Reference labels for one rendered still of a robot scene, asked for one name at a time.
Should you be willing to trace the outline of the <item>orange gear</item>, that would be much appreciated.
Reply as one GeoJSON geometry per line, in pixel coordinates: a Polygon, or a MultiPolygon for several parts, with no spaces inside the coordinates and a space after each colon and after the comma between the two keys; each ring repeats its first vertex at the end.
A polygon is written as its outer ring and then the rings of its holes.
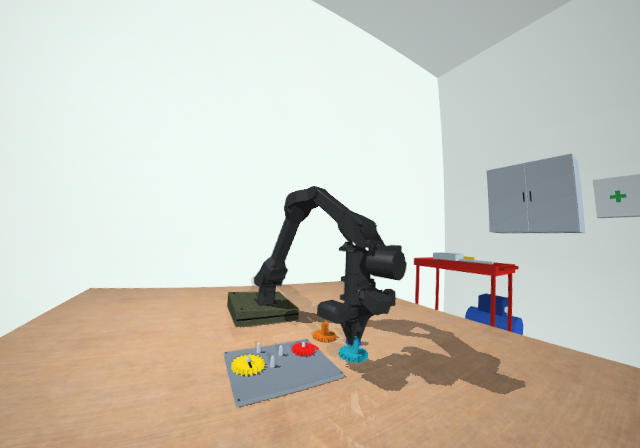
{"type": "Polygon", "coordinates": [[[319,340],[319,342],[323,341],[324,342],[331,342],[333,340],[335,340],[336,335],[334,332],[329,331],[329,323],[328,322],[322,322],[321,323],[321,330],[316,330],[313,332],[312,334],[312,338],[316,339],[316,341],[319,340]]]}

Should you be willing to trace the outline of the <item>yellow gear with black stripe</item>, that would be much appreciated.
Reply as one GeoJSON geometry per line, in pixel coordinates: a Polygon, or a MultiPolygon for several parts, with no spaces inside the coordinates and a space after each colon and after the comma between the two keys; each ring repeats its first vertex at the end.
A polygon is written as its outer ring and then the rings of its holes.
{"type": "Polygon", "coordinates": [[[248,374],[257,374],[257,371],[261,372],[261,369],[264,369],[265,361],[262,357],[259,357],[259,355],[255,356],[255,354],[250,354],[248,356],[245,355],[244,357],[237,357],[236,360],[234,359],[231,364],[231,369],[233,370],[233,372],[236,372],[236,374],[241,374],[241,376],[243,376],[243,374],[247,376],[248,374]],[[246,358],[248,356],[251,357],[251,362],[246,362],[246,358]]]}

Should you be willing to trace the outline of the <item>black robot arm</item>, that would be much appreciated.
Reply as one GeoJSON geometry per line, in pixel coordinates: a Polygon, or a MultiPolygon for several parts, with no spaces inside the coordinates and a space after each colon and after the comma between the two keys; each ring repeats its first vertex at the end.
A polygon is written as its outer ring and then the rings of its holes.
{"type": "MultiPolygon", "coordinates": [[[[259,306],[277,305],[274,301],[276,286],[282,286],[288,269],[285,260],[300,223],[311,210],[320,206],[338,224],[338,229],[349,241],[339,248],[346,252],[345,272],[355,275],[369,275],[393,280],[402,280],[407,262],[401,245],[385,245],[379,236],[377,224],[343,205],[326,189],[312,186],[287,195],[284,205],[285,220],[273,248],[273,254],[264,261],[254,276],[254,284],[259,286],[259,306]],[[355,244],[353,244],[353,243],[355,244]],[[366,248],[369,248],[367,251],[366,248]]],[[[374,315],[388,314],[390,306],[395,306],[396,291],[376,288],[376,281],[369,288],[360,288],[356,303],[362,304],[374,315]]]]}

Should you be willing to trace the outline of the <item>cyan gear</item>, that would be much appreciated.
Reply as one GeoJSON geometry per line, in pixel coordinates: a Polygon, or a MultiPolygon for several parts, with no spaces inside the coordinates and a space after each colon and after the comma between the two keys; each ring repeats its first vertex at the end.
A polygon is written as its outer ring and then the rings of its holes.
{"type": "Polygon", "coordinates": [[[342,357],[342,360],[345,360],[345,362],[349,361],[351,363],[352,361],[354,361],[355,364],[357,362],[360,363],[360,361],[364,362],[364,360],[368,359],[368,352],[366,352],[366,349],[364,349],[364,347],[358,347],[358,344],[359,338],[354,336],[353,345],[344,345],[339,349],[338,355],[342,357]]]}

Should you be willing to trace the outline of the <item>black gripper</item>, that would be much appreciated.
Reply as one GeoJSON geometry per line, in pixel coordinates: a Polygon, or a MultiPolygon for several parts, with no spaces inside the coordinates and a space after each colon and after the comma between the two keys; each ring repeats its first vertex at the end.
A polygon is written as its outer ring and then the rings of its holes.
{"type": "Polygon", "coordinates": [[[317,316],[330,320],[341,325],[343,332],[350,345],[353,345],[354,336],[361,341],[366,324],[370,317],[374,314],[369,312],[361,302],[356,303],[356,294],[360,288],[369,288],[374,279],[370,275],[355,275],[345,272],[345,276],[341,276],[341,281],[345,282],[344,294],[340,295],[340,300],[344,303],[328,300],[321,302],[317,307],[317,316]]]}

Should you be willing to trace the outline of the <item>red gear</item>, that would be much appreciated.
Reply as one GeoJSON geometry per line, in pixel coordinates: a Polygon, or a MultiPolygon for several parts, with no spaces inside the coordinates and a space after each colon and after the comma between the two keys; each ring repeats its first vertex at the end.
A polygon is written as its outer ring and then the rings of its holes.
{"type": "Polygon", "coordinates": [[[314,347],[313,345],[310,345],[308,343],[305,343],[305,344],[306,344],[305,347],[302,347],[302,343],[293,345],[291,348],[292,352],[295,353],[295,355],[299,355],[299,357],[300,356],[309,357],[309,354],[312,355],[312,353],[314,353],[314,347]]]}

